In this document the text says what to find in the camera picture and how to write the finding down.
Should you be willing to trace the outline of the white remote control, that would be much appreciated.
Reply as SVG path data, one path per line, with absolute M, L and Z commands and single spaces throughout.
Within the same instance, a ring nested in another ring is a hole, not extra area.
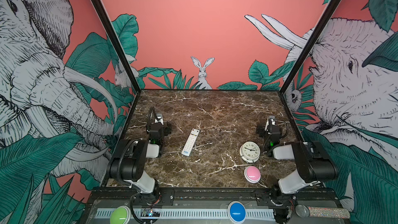
M 190 156 L 190 153 L 195 145 L 195 142 L 198 138 L 199 133 L 200 133 L 200 130 L 198 130 L 198 129 L 191 130 L 191 132 L 187 138 L 187 141 L 183 147 L 183 150 L 181 152 L 182 155 L 187 156 L 187 157 Z

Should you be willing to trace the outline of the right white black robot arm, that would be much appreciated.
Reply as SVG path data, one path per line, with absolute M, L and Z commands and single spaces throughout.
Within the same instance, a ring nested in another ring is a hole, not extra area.
M 293 160 L 296 169 L 272 187 L 271 202 L 276 206 L 288 203 L 300 190 L 338 178 L 339 172 L 319 141 L 281 143 L 280 127 L 259 125 L 256 134 L 264 138 L 263 152 L 277 160 Z

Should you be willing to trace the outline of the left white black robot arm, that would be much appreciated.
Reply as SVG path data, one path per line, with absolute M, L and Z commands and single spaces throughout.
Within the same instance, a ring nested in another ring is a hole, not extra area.
M 150 124 L 147 140 L 119 142 L 107 166 L 106 175 L 130 189 L 136 190 L 147 205 L 156 205 L 161 200 L 159 183 L 145 172 L 148 158 L 159 158 L 163 154 L 165 137 L 171 134 L 169 122 Z

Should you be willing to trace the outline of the white round alarm clock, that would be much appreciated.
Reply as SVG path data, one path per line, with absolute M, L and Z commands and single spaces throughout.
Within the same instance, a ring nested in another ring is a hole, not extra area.
M 247 163 L 255 163 L 259 160 L 260 147 L 251 141 L 245 142 L 239 149 L 240 157 Z

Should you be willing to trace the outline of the pink round push button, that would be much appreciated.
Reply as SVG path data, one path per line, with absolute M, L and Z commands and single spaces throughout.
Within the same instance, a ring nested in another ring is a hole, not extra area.
M 255 184 L 255 183 L 258 183 L 258 182 L 260 181 L 260 179 L 261 179 L 261 172 L 260 172 L 260 170 L 259 170 L 257 167 L 255 167 L 255 166 L 248 166 L 248 167 L 246 167 L 245 170 L 244 170 L 244 176 L 245 176 L 245 179 L 246 179 L 248 182 L 250 182 L 250 183 L 252 183 L 252 184 Z

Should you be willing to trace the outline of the small green circuit board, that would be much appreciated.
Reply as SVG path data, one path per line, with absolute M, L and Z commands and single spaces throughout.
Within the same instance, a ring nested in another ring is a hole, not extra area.
M 160 215 L 161 209 L 147 208 L 142 211 L 142 217 L 144 218 L 159 218 Z

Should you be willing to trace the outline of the glittery silver microphone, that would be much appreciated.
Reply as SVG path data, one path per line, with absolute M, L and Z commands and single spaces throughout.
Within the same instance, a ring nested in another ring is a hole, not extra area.
M 350 218 L 350 212 L 345 208 L 311 207 L 299 204 L 295 207 L 295 212 L 301 218 L 305 217 L 338 218 L 338 219 Z

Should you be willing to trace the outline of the blue round push button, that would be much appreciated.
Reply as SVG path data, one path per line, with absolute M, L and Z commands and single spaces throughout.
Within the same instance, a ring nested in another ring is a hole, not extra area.
M 246 219 L 246 209 L 244 205 L 238 201 L 233 201 L 227 209 L 228 218 L 234 224 L 242 224 Z

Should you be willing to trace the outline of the green round push button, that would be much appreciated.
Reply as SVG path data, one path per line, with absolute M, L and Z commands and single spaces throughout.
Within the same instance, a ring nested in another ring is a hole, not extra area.
M 110 216 L 110 224 L 127 224 L 131 219 L 131 210 L 123 205 L 116 208 Z

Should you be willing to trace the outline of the black front mounting rail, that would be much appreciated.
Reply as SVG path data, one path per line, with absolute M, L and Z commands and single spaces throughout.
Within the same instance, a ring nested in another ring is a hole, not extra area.
M 161 187 L 153 193 L 138 194 L 135 190 L 121 187 L 97 187 L 87 202 L 92 206 L 96 200 L 121 200 L 129 202 L 132 199 L 138 206 L 171 206 L 182 201 L 254 201 L 259 206 L 278 207 L 289 206 L 291 203 L 309 201 L 332 201 L 341 206 L 336 193 L 330 188 L 305 188 L 292 195 L 284 195 L 270 188 L 172 188 Z

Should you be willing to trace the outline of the left black frame post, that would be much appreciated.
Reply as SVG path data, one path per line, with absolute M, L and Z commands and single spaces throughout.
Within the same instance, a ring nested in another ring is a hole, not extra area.
M 105 31 L 106 31 L 107 36 L 109 37 L 109 39 L 115 49 L 115 52 L 116 52 L 119 60 L 121 61 L 122 65 L 127 73 L 127 76 L 132 84 L 133 89 L 137 93 L 141 93 L 141 89 L 140 89 L 138 82 L 131 70 L 131 66 L 126 59 L 126 55 L 122 48 L 121 42 L 115 32 L 113 24 L 109 19 L 109 16 L 105 10 L 105 7 L 104 7 L 102 1 L 101 0 L 90 0 L 90 1 L 100 19 L 100 21 L 101 21 Z

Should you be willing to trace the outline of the black frame post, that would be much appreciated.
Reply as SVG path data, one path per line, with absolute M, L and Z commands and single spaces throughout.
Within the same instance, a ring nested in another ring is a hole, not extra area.
M 283 86 L 279 90 L 279 95 L 286 93 L 288 86 L 293 81 L 294 77 L 298 73 L 299 69 L 302 67 L 303 63 L 309 56 L 311 49 L 314 47 L 316 41 L 318 40 L 319 36 L 324 31 L 325 26 L 327 25 L 328 21 L 334 14 L 335 10 L 339 6 L 341 0 L 329 0 L 324 12 L 322 13 L 321 18 L 317 22 L 309 40 L 307 41 L 306 45 L 304 46 L 303 50 L 301 51 L 298 59 L 296 60 L 291 72 L 289 73 L 286 81 L 284 82 Z
M 109 37 L 109 39 L 115 49 L 115 52 L 116 52 L 119 60 L 121 61 L 122 65 L 127 73 L 127 76 L 132 84 L 133 89 L 137 93 L 141 93 L 141 89 L 140 89 L 138 82 L 131 70 L 131 66 L 126 59 L 126 55 L 122 48 L 121 42 L 115 32 L 113 24 L 109 19 L 109 16 L 105 10 L 105 7 L 104 7 L 102 1 L 101 0 L 90 0 L 90 1 L 100 19 L 100 21 L 101 21 L 105 31 L 106 31 L 107 36 Z

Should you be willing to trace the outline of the right black frame post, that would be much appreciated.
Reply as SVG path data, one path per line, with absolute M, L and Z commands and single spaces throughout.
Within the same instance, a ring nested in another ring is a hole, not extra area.
M 321 18 L 317 22 L 309 40 L 307 41 L 306 45 L 304 46 L 303 50 L 301 51 L 298 59 L 296 60 L 291 72 L 289 73 L 286 81 L 284 82 L 283 86 L 279 90 L 279 95 L 286 93 L 288 86 L 293 81 L 294 77 L 298 73 L 299 69 L 302 67 L 303 63 L 309 56 L 311 49 L 314 47 L 316 41 L 318 40 L 319 36 L 324 31 L 325 26 L 327 25 L 328 21 L 334 14 L 335 10 L 339 6 L 341 0 L 329 0 L 324 12 L 322 13 Z

